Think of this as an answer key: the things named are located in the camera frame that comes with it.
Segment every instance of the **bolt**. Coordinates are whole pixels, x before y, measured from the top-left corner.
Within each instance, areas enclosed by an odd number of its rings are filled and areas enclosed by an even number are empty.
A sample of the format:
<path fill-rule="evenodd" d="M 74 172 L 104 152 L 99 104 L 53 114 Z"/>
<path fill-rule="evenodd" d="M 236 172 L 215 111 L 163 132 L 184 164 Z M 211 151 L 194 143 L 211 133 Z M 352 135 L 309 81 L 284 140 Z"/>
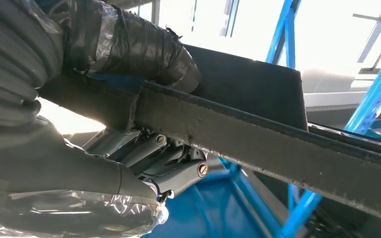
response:
<path fill-rule="evenodd" d="M 157 135 L 155 138 L 155 144 L 157 146 L 163 146 L 166 143 L 166 137 L 163 135 Z"/>
<path fill-rule="evenodd" d="M 200 163 L 198 165 L 198 176 L 203 178 L 208 173 L 208 166 L 206 163 Z"/>

